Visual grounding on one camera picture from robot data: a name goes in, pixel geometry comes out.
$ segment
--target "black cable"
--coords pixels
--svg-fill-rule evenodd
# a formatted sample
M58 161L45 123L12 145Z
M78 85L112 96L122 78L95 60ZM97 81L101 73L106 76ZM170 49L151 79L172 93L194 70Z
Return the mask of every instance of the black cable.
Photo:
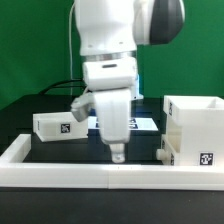
M82 82L82 81L83 81L82 79L73 79L73 80L64 80L64 81L56 82L56 83L48 86L47 88L41 90L38 94L44 95L50 89L53 89L54 87L57 87L58 85L67 84L67 83L74 83L74 82Z

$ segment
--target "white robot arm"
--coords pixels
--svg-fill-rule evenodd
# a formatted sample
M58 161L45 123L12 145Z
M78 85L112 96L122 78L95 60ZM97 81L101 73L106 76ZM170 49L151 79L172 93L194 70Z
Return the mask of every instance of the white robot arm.
M169 43L184 23L182 0L76 0L76 26L81 38L83 77L92 93L72 103L78 121L94 105L102 141L115 163L125 161L131 100L138 76L138 44Z

